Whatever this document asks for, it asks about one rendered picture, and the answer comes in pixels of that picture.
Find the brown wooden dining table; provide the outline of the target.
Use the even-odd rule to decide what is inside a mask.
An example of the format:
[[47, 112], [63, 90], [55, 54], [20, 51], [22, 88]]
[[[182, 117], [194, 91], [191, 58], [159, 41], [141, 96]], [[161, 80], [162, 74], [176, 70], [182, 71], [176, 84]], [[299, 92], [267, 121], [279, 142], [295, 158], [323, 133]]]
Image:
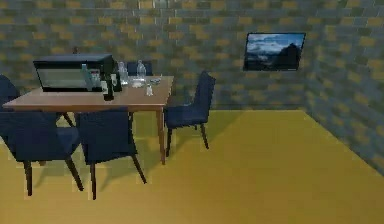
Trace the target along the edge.
[[161, 163], [165, 164], [164, 115], [171, 93], [173, 76], [162, 76], [152, 87], [153, 95], [146, 95], [146, 88], [124, 86], [112, 101], [105, 101], [99, 92], [44, 92], [34, 89], [2, 105], [17, 111], [41, 110], [48, 112], [94, 112], [125, 107], [129, 112], [153, 111], [157, 118], [157, 132]]

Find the dark wine bottle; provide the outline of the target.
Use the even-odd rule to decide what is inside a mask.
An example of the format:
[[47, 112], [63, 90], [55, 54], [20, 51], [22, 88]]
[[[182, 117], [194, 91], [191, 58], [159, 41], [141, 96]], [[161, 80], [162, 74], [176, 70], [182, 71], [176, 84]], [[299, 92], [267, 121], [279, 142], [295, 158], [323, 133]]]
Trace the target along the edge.
[[104, 79], [101, 81], [103, 97], [105, 101], [112, 101], [114, 99], [114, 90], [112, 80], [109, 75], [105, 74]]

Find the framed landscape wall picture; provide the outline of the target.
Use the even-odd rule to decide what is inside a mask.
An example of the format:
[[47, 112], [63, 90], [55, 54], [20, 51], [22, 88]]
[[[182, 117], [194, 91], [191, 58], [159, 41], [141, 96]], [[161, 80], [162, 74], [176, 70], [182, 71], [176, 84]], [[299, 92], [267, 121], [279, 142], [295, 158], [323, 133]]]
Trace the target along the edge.
[[295, 71], [299, 68], [306, 34], [250, 32], [246, 36], [245, 71]]

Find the black microwave oven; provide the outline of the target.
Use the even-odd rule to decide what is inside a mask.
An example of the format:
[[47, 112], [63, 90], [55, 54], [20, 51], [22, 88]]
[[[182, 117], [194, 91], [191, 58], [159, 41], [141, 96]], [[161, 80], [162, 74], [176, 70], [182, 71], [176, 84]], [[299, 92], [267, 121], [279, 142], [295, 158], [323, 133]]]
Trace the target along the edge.
[[100, 71], [112, 73], [111, 54], [56, 54], [33, 61], [44, 92], [101, 92]]

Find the clear plastic bottle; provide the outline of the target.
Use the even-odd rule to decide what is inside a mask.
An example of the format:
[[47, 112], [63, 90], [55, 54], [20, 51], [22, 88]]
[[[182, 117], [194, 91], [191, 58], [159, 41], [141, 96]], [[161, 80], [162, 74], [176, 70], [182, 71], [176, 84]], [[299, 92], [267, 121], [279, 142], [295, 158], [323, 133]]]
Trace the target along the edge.
[[137, 63], [137, 77], [140, 80], [145, 80], [146, 77], [146, 68], [141, 60], [139, 60]]
[[128, 72], [127, 72], [127, 67], [126, 67], [124, 62], [118, 63], [118, 71], [120, 74], [121, 85], [127, 85], [128, 84]]

